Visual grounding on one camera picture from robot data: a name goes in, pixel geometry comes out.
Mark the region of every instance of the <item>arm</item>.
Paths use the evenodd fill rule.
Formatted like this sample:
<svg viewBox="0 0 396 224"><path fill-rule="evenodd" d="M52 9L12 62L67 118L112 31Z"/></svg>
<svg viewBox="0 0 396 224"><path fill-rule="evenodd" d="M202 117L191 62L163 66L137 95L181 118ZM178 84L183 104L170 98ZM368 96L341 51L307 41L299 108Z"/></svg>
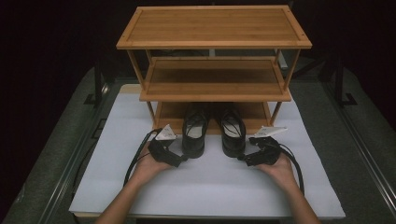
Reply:
<svg viewBox="0 0 396 224"><path fill-rule="evenodd" d="M141 156L149 153L147 146L148 145L146 145L142 150ZM141 157L127 184L122 188L113 202L111 202L106 210L99 216L95 223L123 223L125 218L128 216L128 212L131 209L139 190L160 171L170 167L171 166L166 163L156 162L151 155Z"/></svg>
<svg viewBox="0 0 396 224"><path fill-rule="evenodd" d="M285 192L291 213L297 224L320 223L305 196L300 192L294 179L291 162L285 154L281 153L274 165L260 164L257 167L271 176Z"/></svg>

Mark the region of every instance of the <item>black backdrop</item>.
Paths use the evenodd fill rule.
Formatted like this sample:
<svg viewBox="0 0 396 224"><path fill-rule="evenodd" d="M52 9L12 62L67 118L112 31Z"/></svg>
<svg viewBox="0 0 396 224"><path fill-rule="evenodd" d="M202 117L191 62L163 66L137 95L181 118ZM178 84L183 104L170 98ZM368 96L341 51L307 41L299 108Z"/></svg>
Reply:
<svg viewBox="0 0 396 224"><path fill-rule="evenodd" d="M211 5L214 1L137 1L139 5ZM286 1L215 1L216 5ZM111 80L130 69L115 45L137 6L133 0L0 2L0 220L7 213L76 86L101 61ZM394 1L296 0L293 11L314 43L303 54L336 49L389 123L396 127Z"/></svg>

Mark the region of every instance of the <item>shoe rack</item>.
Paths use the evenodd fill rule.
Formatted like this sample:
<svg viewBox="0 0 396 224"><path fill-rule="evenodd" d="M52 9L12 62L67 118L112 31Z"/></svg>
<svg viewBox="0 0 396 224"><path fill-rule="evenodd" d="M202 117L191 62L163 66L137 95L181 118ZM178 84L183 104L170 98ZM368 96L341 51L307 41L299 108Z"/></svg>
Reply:
<svg viewBox="0 0 396 224"><path fill-rule="evenodd" d="M128 52L153 128L171 124L181 133L189 102L234 102L247 134L273 126L289 91L301 49L311 42L288 6L138 7L117 44ZM142 75L134 50L146 51ZM275 49L273 56L153 57L154 49ZM282 49L295 49L288 73ZM151 102L158 102L154 112ZM270 111L268 102L276 102ZM212 119L207 133L220 133Z"/></svg>

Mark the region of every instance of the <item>pair of black shoes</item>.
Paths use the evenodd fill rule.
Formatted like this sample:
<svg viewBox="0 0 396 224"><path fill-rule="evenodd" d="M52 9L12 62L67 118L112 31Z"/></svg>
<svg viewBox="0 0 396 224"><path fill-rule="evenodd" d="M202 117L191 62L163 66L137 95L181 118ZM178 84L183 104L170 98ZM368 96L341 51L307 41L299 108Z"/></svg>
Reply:
<svg viewBox="0 0 396 224"><path fill-rule="evenodd" d="M237 158L245 151L246 127L233 103L191 103L184 118L182 150L189 158L204 154L205 135L211 117L221 129L225 155Z"/></svg>

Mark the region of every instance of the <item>person's right arm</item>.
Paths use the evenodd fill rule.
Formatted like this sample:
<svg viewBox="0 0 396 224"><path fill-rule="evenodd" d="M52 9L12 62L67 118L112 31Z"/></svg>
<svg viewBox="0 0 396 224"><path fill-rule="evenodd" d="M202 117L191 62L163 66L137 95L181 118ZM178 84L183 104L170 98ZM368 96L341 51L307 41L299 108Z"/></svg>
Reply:
<svg viewBox="0 0 396 224"><path fill-rule="evenodd" d="M285 192L295 223L320 223L311 205L301 193L294 179L291 162L285 154L281 153L279 159L273 165L260 164L257 167L271 176Z"/></svg>

